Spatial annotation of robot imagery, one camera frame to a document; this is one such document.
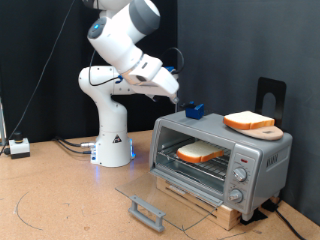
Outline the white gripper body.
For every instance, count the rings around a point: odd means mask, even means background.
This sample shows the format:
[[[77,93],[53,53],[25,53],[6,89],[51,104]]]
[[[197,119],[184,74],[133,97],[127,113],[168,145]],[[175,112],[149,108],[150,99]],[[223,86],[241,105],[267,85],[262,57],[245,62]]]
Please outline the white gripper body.
[[[154,96],[177,95],[179,84],[176,78],[162,66],[158,58],[143,54],[133,68],[123,74],[124,79],[136,93]]]

